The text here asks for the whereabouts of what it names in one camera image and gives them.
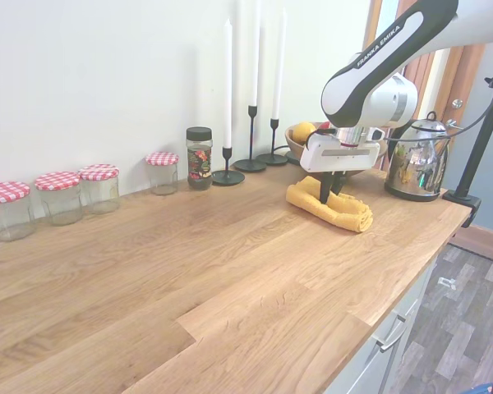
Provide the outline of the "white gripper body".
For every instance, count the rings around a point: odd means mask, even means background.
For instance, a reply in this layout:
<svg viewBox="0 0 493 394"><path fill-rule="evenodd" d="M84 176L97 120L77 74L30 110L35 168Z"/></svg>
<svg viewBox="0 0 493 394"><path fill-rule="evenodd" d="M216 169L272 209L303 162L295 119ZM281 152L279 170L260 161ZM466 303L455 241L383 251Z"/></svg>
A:
<svg viewBox="0 0 493 394"><path fill-rule="evenodd" d="M365 171L374 166L379 153L380 144L375 141L347 147L333 135L313 134L304 146L300 165L307 172Z"/></svg>

